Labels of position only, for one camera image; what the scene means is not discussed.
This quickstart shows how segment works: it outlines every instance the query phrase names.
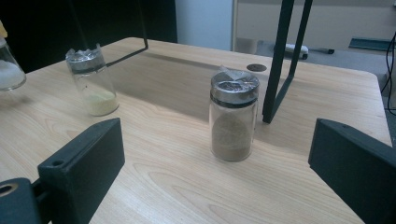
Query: wooden table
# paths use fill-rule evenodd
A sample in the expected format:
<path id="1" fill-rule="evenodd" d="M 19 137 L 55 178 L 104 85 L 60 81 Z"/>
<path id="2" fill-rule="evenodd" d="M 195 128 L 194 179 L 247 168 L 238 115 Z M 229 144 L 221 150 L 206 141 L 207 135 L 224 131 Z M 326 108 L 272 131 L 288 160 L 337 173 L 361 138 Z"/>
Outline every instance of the wooden table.
<path id="1" fill-rule="evenodd" d="M 106 61 L 140 43 L 103 47 Z M 250 157 L 227 162 L 210 152 L 211 76 L 222 64 L 263 63 L 268 69 L 255 74 L 261 109 L 271 60 L 149 41 L 147 51 L 109 68 L 120 107 L 104 117 L 85 112 L 65 62 L 27 74 L 22 87 L 0 93 L 0 181 L 36 180 L 40 162 L 90 125 L 118 117 L 126 162 L 92 223 L 361 223 L 307 158 L 317 118 L 391 145 L 372 74 L 299 63 L 273 122 L 259 114 Z"/>

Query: metal lid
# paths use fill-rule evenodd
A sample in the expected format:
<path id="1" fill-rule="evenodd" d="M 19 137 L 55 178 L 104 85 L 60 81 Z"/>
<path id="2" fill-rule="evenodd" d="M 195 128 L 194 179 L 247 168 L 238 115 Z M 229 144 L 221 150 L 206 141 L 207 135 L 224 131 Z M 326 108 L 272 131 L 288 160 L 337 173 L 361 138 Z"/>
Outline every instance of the metal lid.
<path id="1" fill-rule="evenodd" d="M 222 69 L 212 77 L 211 85 L 211 99 L 225 107 L 245 107 L 259 96 L 260 82 L 249 72 Z"/>
<path id="2" fill-rule="evenodd" d="M 93 50 L 87 49 L 75 52 L 70 49 L 66 53 L 67 66 L 73 74 L 90 73 L 106 66 L 102 51 L 99 45 L 96 46 L 97 48 Z"/>

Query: glass beaker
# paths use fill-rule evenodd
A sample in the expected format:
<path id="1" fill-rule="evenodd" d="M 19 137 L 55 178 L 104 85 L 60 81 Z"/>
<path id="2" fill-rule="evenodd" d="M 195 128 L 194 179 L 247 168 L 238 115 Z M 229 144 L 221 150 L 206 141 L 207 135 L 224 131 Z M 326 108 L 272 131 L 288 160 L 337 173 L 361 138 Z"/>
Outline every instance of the glass beaker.
<path id="1" fill-rule="evenodd" d="M 6 40 L 0 36 L 0 91 L 14 90 L 25 81 L 25 73 L 12 56 Z"/>
<path id="2" fill-rule="evenodd" d="M 94 50 L 75 52 L 70 49 L 66 62 L 89 114 L 104 116 L 118 108 L 117 95 L 99 45 Z"/>

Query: floor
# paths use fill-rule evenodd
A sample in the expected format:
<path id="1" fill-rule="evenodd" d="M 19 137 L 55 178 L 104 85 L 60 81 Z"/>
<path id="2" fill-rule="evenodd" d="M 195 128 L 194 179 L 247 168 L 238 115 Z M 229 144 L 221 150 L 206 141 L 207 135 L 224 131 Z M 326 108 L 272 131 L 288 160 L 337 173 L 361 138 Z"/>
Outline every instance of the floor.
<path id="1" fill-rule="evenodd" d="M 272 42 L 258 41 L 254 53 L 272 57 L 274 54 L 274 45 Z M 368 51 L 357 52 L 349 50 L 336 50 L 333 54 L 329 54 L 327 49 L 309 49 L 308 58 L 301 61 L 373 73 L 378 77 L 378 85 L 382 89 L 386 83 L 386 73 L 388 71 L 385 55 L 386 52 L 371 53 Z M 291 53 L 287 53 L 285 58 L 290 59 Z M 387 107 L 388 94 L 389 90 L 385 89 L 383 92 L 384 108 Z M 392 144 L 396 146 L 396 116 L 390 114 L 387 110 L 386 115 Z"/>

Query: white wall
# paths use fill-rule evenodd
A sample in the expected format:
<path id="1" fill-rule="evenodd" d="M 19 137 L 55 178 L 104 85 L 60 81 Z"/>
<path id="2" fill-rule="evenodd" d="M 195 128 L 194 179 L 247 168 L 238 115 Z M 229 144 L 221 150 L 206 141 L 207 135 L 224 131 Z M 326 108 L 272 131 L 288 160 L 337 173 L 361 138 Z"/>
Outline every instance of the white wall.
<path id="1" fill-rule="evenodd" d="M 177 42 L 232 49 L 233 0 L 175 0 Z"/>
<path id="2" fill-rule="evenodd" d="M 290 43 L 295 43 L 303 3 L 295 1 Z M 236 37 L 275 41 L 280 4 L 280 0 L 238 0 Z M 391 39 L 396 30 L 393 4 L 394 0 L 314 0 L 304 44 L 348 49 L 353 36 Z"/>

